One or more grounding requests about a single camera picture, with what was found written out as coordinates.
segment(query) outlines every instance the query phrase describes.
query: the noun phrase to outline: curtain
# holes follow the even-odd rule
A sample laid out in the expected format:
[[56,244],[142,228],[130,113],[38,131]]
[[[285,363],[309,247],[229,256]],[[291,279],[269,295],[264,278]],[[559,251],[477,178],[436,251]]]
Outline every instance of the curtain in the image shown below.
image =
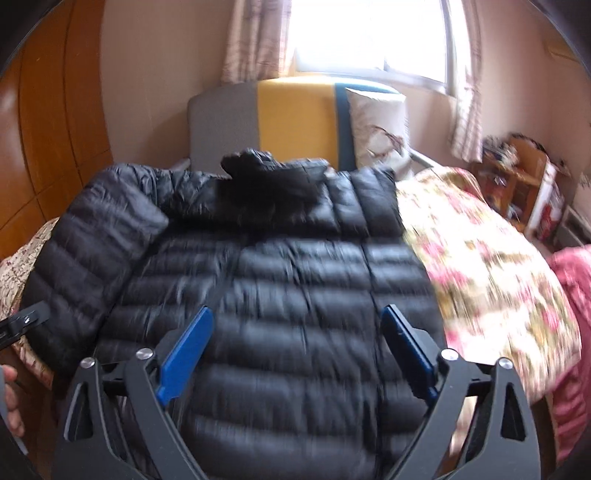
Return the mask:
[[222,83],[287,74],[291,0],[235,0]]
[[452,154],[467,162],[482,162],[482,39],[476,0],[450,2],[456,39],[456,120]]

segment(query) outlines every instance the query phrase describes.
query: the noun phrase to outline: window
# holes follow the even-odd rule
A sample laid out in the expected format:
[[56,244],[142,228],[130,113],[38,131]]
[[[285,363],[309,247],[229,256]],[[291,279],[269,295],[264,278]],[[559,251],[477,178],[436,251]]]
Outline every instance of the window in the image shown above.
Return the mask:
[[[453,24],[450,6],[462,16]],[[458,22],[465,24],[462,0],[293,0],[290,36],[296,69],[450,93],[452,27]]]

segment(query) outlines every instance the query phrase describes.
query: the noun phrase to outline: finger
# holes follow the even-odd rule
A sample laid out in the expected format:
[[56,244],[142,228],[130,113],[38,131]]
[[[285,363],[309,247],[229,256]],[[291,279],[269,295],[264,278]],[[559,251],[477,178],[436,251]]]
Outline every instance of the finger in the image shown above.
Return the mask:
[[18,410],[8,412],[8,429],[13,435],[17,435],[22,428],[22,418]]
[[10,385],[5,386],[6,407],[8,411],[18,408],[18,396]]
[[25,424],[23,422],[21,422],[21,426],[17,428],[17,431],[14,432],[14,435],[19,438],[23,438],[25,436]]
[[11,367],[10,365],[3,365],[2,370],[4,370],[5,381],[14,382],[17,379],[17,369]]

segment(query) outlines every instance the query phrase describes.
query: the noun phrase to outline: wooden wardrobe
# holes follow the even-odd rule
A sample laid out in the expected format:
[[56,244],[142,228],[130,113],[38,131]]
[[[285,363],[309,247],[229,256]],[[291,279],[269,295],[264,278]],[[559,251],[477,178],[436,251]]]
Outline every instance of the wooden wardrobe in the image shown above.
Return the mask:
[[100,91],[105,0],[64,0],[0,78],[0,259],[112,164]]

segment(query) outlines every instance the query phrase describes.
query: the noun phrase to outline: white pillowcase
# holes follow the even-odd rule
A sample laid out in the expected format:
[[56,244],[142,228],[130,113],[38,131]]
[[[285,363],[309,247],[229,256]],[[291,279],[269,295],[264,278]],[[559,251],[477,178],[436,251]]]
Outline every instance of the white pillowcase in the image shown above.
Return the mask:
[[397,180],[412,177],[406,97],[346,90],[357,168],[384,163],[394,169]]

